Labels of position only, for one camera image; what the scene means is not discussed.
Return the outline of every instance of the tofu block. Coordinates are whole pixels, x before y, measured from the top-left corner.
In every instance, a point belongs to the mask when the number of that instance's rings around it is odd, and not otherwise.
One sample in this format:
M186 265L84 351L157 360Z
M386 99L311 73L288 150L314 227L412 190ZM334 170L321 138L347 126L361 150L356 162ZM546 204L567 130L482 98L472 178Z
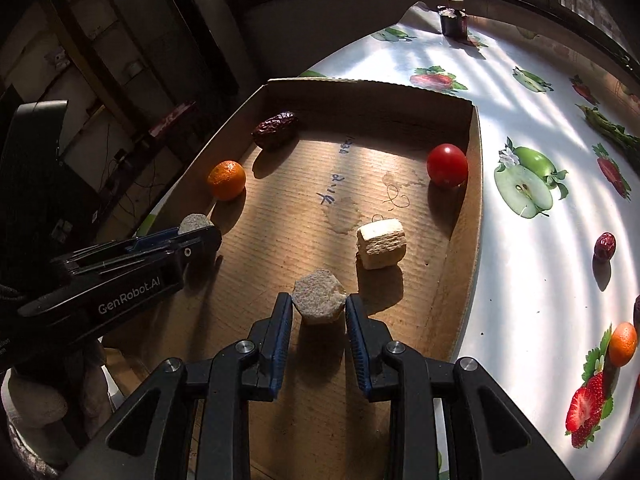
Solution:
M404 229L395 218L363 225L356 236L358 253L365 269L382 269L395 265L406 254Z
M347 293L330 270L318 269L296 280L291 297L302 320L315 325L337 320Z

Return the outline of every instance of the bottle cap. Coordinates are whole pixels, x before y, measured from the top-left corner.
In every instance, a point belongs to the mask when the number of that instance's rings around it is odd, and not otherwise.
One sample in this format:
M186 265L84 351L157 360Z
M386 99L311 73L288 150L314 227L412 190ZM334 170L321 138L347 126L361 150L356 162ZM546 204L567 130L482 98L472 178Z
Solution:
M447 0L447 5L451 9L463 10L465 8L465 0Z

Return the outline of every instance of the red tomato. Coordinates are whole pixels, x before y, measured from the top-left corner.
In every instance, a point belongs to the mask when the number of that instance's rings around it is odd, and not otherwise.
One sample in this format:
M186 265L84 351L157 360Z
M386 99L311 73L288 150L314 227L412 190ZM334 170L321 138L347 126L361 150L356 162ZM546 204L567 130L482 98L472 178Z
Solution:
M453 144L436 146L427 157L427 173L433 183L440 187L459 186L469 175L466 156Z

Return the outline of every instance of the strawberry print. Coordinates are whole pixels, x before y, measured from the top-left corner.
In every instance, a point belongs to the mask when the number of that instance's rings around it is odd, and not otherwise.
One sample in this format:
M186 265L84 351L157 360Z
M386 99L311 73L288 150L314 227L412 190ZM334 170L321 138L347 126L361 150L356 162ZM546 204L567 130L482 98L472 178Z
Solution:
M576 390L566 414L564 426L571 435L571 444L576 449L587 447L595 440L600 423L613 410L613 397L609 391L610 373L604 366L604 356L611 339L611 325L605 331L600 344L586 355L582 386Z
M414 86L451 95L458 90L468 90L466 86L456 81L455 74L444 72L441 66L416 68L415 75L412 75L409 81Z
M580 79L579 75L574 75L573 77L569 78L569 81L571 81L572 85L574 86L574 90L578 92L578 94L580 94L582 97L587 99L587 101L590 102L593 106L600 104L600 102L593 95L591 95L591 89L582 82L582 79Z
M602 174L613 184L613 187L622 198L631 201L631 186L629 186L629 183L620 173L620 168L616 164L616 161L609 156L609 153L602 143L599 142L591 148L593 149L593 153L598 157L598 166Z

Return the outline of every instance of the red date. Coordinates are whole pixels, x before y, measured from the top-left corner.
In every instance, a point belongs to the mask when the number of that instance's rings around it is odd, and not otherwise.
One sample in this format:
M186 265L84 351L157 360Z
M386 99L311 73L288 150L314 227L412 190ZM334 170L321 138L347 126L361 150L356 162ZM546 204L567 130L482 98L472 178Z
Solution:
M593 255L600 261L608 262L616 252L616 239L611 233L603 233L596 240Z
M252 132L254 142L264 150L276 150L298 132L300 120L291 112L277 114L261 122Z

